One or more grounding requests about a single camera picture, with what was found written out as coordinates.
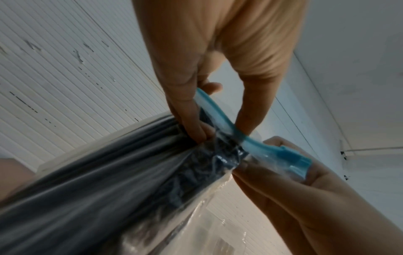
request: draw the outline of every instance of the human hand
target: human hand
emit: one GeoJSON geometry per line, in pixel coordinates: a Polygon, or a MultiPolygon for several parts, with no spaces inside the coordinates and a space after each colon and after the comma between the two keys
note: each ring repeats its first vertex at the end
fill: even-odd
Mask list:
{"type": "Polygon", "coordinates": [[[294,255],[403,254],[402,231],[329,168],[283,138],[265,143],[313,160],[304,183],[248,162],[233,171],[236,183],[294,255]]]}
{"type": "Polygon", "coordinates": [[[297,42],[307,0],[133,0],[168,105],[196,142],[206,139],[193,97],[227,58],[243,81],[236,126],[249,135],[266,116],[297,42]]]}

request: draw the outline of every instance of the skin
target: skin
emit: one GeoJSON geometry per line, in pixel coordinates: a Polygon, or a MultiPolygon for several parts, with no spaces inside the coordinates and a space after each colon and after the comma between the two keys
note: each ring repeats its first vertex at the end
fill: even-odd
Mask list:
{"type": "Polygon", "coordinates": [[[294,255],[403,254],[403,232],[334,172],[281,137],[265,143],[313,160],[304,183],[248,162],[233,172],[294,255]]]}
{"type": "Polygon", "coordinates": [[[245,90],[236,126],[249,135],[286,72],[307,0],[133,0],[168,105],[196,141],[206,140],[193,97],[222,85],[208,76],[227,58],[245,90]]]}

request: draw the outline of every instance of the white ceiling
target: white ceiling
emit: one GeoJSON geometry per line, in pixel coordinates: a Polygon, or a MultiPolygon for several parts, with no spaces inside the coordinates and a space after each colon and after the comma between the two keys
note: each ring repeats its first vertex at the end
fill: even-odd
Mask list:
{"type": "Polygon", "coordinates": [[[353,149],[403,146],[403,1],[312,0],[295,54],[353,149]]]}

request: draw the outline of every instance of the clear plastic bag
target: clear plastic bag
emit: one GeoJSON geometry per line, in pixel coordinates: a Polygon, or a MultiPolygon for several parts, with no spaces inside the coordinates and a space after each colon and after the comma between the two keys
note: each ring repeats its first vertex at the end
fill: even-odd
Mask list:
{"type": "Polygon", "coordinates": [[[167,115],[75,158],[0,202],[0,254],[158,254],[248,153],[305,176],[297,152],[245,137],[203,92],[195,100],[215,137],[197,145],[167,115]]]}

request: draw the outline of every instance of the person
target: person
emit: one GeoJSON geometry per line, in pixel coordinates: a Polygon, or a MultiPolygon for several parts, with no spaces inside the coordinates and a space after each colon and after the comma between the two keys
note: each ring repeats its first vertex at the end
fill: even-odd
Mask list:
{"type": "Polygon", "coordinates": [[[227,58],[244,84],[236,126],[249,135],[266,116],[296,45],[307,0],[133,0],[170,110],[196,142],[207,138],[193,101],[227,58]]]}
{"type": "Polygon", "coordinates": [[[287,146],[313,160],[303,183],[246,161],[233,171],[238,186],[292,254],[403,254],[403,232],[334,172],[281,137],[265,143],[287,146]]]}

